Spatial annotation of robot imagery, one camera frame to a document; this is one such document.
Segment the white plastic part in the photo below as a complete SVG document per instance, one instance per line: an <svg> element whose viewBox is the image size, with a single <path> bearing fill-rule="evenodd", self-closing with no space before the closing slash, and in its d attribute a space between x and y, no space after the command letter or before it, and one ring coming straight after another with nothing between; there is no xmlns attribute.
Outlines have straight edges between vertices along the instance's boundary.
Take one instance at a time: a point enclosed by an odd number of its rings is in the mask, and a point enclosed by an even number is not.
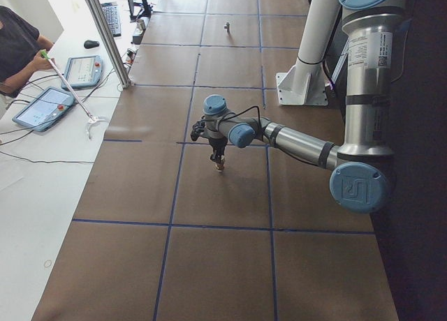
<svg viewBox="0 0 447 321"><path fill-rule="evenodd" d="M321 61L339 10L338 0L312 0L296 63L276 76L281 105L328 104Z"/></svg>

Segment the black mouse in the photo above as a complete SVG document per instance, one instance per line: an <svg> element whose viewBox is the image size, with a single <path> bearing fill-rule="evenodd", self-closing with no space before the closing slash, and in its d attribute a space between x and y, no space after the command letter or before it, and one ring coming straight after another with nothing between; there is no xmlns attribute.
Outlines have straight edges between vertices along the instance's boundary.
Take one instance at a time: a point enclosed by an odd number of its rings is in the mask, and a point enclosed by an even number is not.
<svg viewBox="0 0 447 321"><path fill-rule="evenodd" d="M91 49L93 47L98 47L99 46L99 42L97 40L86 40L84 42L84 48L86 49Z"/></svg>

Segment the white table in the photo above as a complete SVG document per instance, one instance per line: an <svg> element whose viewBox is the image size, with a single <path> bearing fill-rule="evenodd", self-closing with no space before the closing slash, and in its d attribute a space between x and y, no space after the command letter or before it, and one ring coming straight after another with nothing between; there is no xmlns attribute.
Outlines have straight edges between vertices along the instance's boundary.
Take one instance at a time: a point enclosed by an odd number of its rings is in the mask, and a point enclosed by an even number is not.
<svg viewBox="0 0 447 321"><path fill-rule="evenodd" d="M121 13L122 36L115 38L123 54L131 45L134 24L128 14ZM98 40L100 47L86 50L87 39ZM79 17L70 31L65 31L50 50L59 69L65 70L69 57L98 54L103 59L103 77L112 64L94 26L90 13ZM54 71L40 71L31 80ZM60 87L61 80L51 77L38 80L41 88ZM122 88L115 73L104 87L96 90L85 102L96 116L111 118ZM37 96L41 89L29 85L23 93ZM85 97L90 89L79 91ZM17 98L30 100L19 95ZM0 119L0 133L22 127L11 121L24 106L14 103ZM86 136L87 115L77 105L53 128L44 133L31 133L16 142L1 145L0 151L33 161L93 162L103 140L107 123L91 128L92 139ZM0 135L5 143L28 130ZM92 163L30 163L0 154L0 319L30 320L45 289L54 261L64 240Z"/></svg>

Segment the tablet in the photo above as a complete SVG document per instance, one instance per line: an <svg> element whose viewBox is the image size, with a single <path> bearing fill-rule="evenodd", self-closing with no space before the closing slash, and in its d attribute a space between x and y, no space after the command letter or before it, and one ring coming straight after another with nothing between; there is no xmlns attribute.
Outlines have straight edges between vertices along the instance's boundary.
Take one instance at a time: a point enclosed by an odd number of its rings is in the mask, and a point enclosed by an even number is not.
<svg viewBox="0 0 447 321"><path fill-rule="evenodd" d="M45 131L53 126L75 102L71 93L48 87L19 114L13 121L35 131Z"/></svg>
<svg viewBox="0 0 447 321"><path fill-rule="evenodd" d="M103 72L103 61L98 55L70 57L65 67L64 77L73 89L95 87ZM62 82L62 89L68 87Z"/></svg>

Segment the dark wall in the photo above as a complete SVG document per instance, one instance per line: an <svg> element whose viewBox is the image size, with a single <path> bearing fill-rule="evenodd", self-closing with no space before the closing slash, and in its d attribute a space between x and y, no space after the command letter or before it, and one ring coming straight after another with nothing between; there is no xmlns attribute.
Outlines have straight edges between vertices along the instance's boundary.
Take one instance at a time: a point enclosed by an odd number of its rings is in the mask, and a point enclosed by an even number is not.
<svg viewBox="0 0 447 321"><path fill-rule="evenodd" d="M392 86L397 188L372 220L400 321L447 320L446 26L447 0L416 0Z"/></svg>

